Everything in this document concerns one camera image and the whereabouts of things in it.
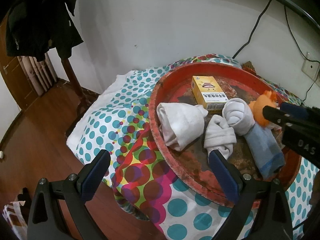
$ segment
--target rolled white sock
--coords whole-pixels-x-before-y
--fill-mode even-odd
[[[226,119],[214,115],[205,131],[204,148],[208,155],[213,150],[219,150],[227,160],[233,151],[233,143],[236,143],[236,135],[232,127],[229,127]]]
[[[241,98],[228,100],[222,110],[222,116],[237,135],[247,134],[255,124],[251,109]]]
[[[182,151],[203,134],[204,117],[208,111],[202,105],[160,103],[157,106],[157,114],[165,145],[176,151]]]

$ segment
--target orange plush toy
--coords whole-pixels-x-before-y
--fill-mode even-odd
[[[263,95],[259,96],[256,101],[251,101],[249,107],[253,113],[253,118],[261,126],[266,127],[269,121],[263,117],[262,109],[265,106],[277,107],[277,95],[274,91],[265,91]]]

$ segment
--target round red tray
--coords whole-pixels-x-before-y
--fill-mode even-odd
[[[195,140],[182,152],[168,148],[159,131],[159,119],[156,107],[161,102],[180,102],[196,105],[195,97],[191,91],[192,76],[213,76],[220,86],[229,90],[228,98],[242,98],[246,103],[256,100],[265,90],[271,88],[256,76],[236,67],[213,62],[191,63],[177,67],[168,72],[156,84],[151,94],[149,104],[149,121],[154,140],[171,169],[177,176],[197,193],[207,199],[232,207],[217,182],[207,163],[207,151],[203,148],[204,135]],[[278,94],[279,103],[284,99]],[[205,118],[206,125],[212,115]],[[297,176],[301,163],[301,156],[287,147],[283,149],[286,165],[276,175],[284,189],[287,190]],[[257,168],[254,164],[250,150],[243,137],[237,137],[232,156],[228,159],[240,172],[255,174]],[[255,201],[252,208],[258,208],[260,201]]]

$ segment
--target polka dot tablecloth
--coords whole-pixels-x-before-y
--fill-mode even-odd
[[[168,239],[207,240],[217,232],[230,208],[205,199],[185,185],[169,168],[156,147],[148,125],[148,103],[155,83],[177,66],[213,61],[240,67],[236,60],[208,54],[164,67],[131,71],[115,92],[100,96],[68,138],[67,144],[83,163],[90,163],[101,149],[111,154],[111,166],[103,181],[113,188],[126,212],[151,220]],[[262,79],[289,102],[301,100],[287,90]],[[293,226],[306,218],[317,168],[302,159],[300,172],[286,191]],[[257,210],[252,210],[239,239],[249,234]],[[302,228],[294,232],[294,238]]]

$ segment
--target wall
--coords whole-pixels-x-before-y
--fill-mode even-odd
[[[19,112],[20,109],[16,101],[0,75],[0,141]]]
[[[162,66],[207,53],[233,54],[249,34],[268,0],[78,0],[73,18],[84,43],[70,58],[83,87],[102,93],[132,69]],[[320,60],[320,38],[297,14],[288,19],[301,50]],[[66,75],[55,50],[58,76]],[[237,56],[259,75],[300,98],[312,84],[301,72],[303,58],[285,23],[284,8],[272,1],[251,43]],[[314,85],[306,103],[320,107]]]

